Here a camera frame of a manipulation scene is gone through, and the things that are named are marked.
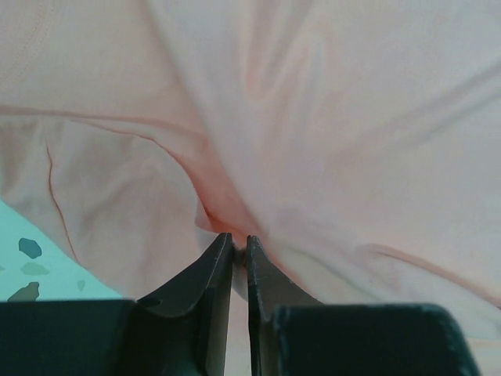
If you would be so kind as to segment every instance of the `gray spot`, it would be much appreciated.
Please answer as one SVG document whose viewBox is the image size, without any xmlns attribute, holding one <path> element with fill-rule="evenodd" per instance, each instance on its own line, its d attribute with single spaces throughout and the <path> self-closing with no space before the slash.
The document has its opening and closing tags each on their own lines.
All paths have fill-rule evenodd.
<svg viewBox="0 0 501 376">
<path fill-rule="evenodd" d="M 21 272 L 27 276 L 46 276 L 49 271 L 36 262 L 27 262 L 21 267 Z"/>
<path fill-rule="evenodd" d="M 78 290 L 83 291 L 84 287 L 85 287 L 85 281 L 84 280 L 79 280 L 77 282 L 77 287 L 78 287 Z"/>
<path fill-rule="evenodd" d="M 30 282 L 26 287 L 20 288 L 7 302 L 34 302 L 40 296 L 38 282 Z"/>
<path fill-rule="evenodd" d="M 41 248 L 38 243 L 34 240 L 25 239 L 24 237 L 19 239 L 19 250 L 30 259 L 36 259 L 41 256 Z"/>
</svg>

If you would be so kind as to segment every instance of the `pink fabric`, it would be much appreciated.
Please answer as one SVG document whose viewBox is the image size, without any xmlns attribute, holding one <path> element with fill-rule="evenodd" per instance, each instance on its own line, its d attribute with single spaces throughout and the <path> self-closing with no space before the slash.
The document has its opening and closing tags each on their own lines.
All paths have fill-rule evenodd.
<svg viewBox="0 0 501 376">
<path fill-rule="evenodd" d="M 253 233 L 325 302 L 446 307 L 501 374 L 498 2 L 0 10 L 1 198 L 104 283 L 138 298 Z"/>
</svg>

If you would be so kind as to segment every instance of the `pink cloth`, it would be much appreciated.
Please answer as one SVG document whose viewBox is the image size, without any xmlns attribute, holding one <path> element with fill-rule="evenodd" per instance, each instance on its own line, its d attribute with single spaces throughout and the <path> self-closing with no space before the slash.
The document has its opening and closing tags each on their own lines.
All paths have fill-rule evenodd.
<svg viewBox="0 0 501 376">
<path fill-rule="evenodd" d="M 257 234 L 325 302 L 446 307 L 501 374 L 501 3 L 0 10 L 0 196 L 105 284 Z M 246 317 L 233 295 L 227 374 Z"/>
</svg>

